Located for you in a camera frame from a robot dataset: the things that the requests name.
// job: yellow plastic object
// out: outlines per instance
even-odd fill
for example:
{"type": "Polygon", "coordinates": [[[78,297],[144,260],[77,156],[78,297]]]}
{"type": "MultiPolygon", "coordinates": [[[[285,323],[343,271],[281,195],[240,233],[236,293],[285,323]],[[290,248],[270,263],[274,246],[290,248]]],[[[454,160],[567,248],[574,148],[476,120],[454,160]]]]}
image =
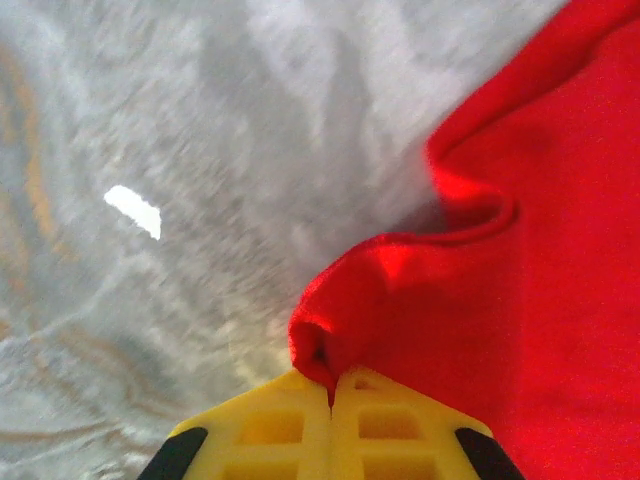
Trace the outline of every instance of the yellow plastic object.
{"type": "Polygon", "coordinates": [[[178,425],[208,435],[184,480],[327,480],[327,391],[297,371],[178,425]]]}
{"type": "Polygon", "coordinates": [[[332,409],[291,371],[178,425],[140,480],[521,479],[493,442],[479,421],[370,370],[340,378],[332,409]]]}
{"type": "Polygon", "coordinates": [[[366,369],[338,382],[331,421],[330,478],[478,480],[456,439],[484,435],[479,421],[366,369]]]}

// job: gray fabric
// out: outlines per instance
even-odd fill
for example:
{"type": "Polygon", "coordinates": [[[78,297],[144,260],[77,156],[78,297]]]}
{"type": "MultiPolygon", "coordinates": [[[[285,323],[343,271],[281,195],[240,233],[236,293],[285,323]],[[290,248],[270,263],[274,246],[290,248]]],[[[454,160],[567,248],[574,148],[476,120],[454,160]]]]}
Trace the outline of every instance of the gray fabric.
{"type": "Polygon", "coordinates": [[[134,478],[289,368],[305,283],[438,228],[422,141],[561,3],[0,2],[0,477],[134,478]]]}

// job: black tip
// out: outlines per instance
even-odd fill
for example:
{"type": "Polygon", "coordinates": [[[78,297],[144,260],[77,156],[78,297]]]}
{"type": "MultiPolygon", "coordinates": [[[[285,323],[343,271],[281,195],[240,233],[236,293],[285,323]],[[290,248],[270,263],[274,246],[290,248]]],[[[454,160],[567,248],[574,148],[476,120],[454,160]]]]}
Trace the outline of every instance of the black tip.
{"type": "Polygon", "coordinates": [[[525,480],[493,438],[471,428],[459,428],[456,437],[480,480],[525,480]]]}
{"type": "Polygon", "coordinates": [[[196,427],[167,439],[138,480],[182,480],[207,433],[205,428],[196,427]]]}

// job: red cloth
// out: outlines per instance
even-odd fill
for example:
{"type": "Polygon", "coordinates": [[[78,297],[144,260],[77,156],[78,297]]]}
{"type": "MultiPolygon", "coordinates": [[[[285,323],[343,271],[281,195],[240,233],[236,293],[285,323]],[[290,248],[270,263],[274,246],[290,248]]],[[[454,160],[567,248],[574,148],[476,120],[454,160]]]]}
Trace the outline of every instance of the red cloth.
{"type": "Polygon", "coordinates": [[[567,5],[426,146],[442,235],[307,288],[294,366],[364,364],[486,422],[529,479],[640,478],[640,2],[567,5]]]}

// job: wrinkled fabric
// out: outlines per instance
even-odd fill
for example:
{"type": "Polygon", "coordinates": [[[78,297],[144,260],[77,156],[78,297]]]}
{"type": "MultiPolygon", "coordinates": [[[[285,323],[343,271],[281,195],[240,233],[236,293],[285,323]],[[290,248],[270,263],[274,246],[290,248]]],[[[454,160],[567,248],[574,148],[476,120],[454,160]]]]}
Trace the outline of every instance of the wrinkled fabric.
{"type": "Polygon", "coordinates": [[[134,480],[288,371],[307,282],[436,228],[425,132],[564,3],[0,1],[0,479],[134,480]]]}
{"type": "Polygon", "coordinates": [[[570,3],[425,147],[449,233],[385,234],[290,327],[488,423],[530,479],[640,472],[640,2],[570,3]]]}

